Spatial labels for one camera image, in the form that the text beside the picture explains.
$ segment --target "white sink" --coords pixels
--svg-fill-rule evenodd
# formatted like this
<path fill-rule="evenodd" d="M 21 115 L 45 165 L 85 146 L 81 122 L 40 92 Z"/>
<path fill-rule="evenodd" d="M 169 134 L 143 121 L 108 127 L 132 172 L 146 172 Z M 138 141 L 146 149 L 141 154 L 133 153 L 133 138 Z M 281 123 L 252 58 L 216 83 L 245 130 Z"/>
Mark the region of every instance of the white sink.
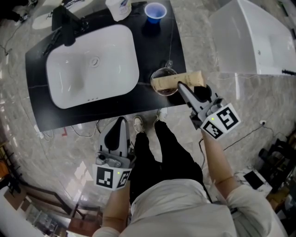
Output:
<path fill-rule="evenodd" d="M 61 109 L 130 92 L 139 80 L 133 35 L 113 25 L 54 49 L 46 62 L 53 102 Z"/>

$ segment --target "person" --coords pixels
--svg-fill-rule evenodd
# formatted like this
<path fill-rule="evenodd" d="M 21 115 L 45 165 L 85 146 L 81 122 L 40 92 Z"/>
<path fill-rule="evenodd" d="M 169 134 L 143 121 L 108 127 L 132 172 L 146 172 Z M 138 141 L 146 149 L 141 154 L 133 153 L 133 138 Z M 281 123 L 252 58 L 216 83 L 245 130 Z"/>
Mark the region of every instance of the person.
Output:
<path fill-rule="evenodd" d="M 166 116 L 167 108 L 159 110 L 154 123 L 162 163 L 149 149 L 142 119 L 134 118 L 135 167 L 126 186 L 111 193 L 102 227 L 93 237 L 268 236 L 270 204 L 259 192 L 236 182 L 219 142 L 202 131 L 209 174 L 225 199 L 223 205 L 207 198 L 201 168 L 169 130 Z M 132 218 L 127 226 L 130 204 Z"/>
<path fill-rule="evenodd" d="M 38 3 L 38 0 L 12 0 L 11 2 L 7 2 L 6 5 L 2 6 L 0 9 L 0 18 L 13 20 L 15 21 L 15 26 L 18 26 L 19 24 L 25 22 L 30 15 L 24 14 L 23 16 L 20 16 L 16 12 L 14 12 L 12 9 L 15 6 L 26 6 L 26 5 L 33 5 L 36 6 Z"/>

